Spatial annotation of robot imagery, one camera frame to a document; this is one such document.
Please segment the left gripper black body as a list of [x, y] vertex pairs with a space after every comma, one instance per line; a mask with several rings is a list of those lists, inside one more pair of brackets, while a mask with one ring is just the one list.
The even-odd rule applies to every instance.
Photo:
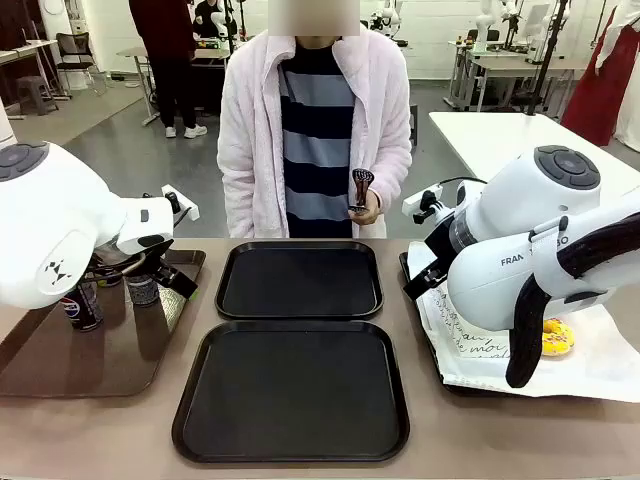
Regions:
[[172, 240], [166, 240], [144, 247], [138, 253], [126, 254], [117, 248], [114, 241], [108, 242], [94, 250], [89, 261], [89, 278], [120, 279], [161, 259], [172, 244]]

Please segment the person's left hand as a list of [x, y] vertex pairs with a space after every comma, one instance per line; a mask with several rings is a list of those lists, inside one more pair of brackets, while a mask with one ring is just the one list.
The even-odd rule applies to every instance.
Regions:
[[380, 202], [377, 194], [368, 190], [363, 205], [355, 205], [349, 208], [351, 220], [359, 226], [373, 225], [381, 214]]

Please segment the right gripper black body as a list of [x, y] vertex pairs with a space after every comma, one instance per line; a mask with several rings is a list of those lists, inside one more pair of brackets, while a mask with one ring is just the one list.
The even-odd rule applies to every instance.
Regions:
[[453, 223], [454, 215], [437, 222], [433, 231], [425, 239], [425, 244], [429, 247], [436, 259], [432, 262], [431, 269], [435, 269], [440, 274], [447, 274], [457, 252], [449, 238], [450, 226]]

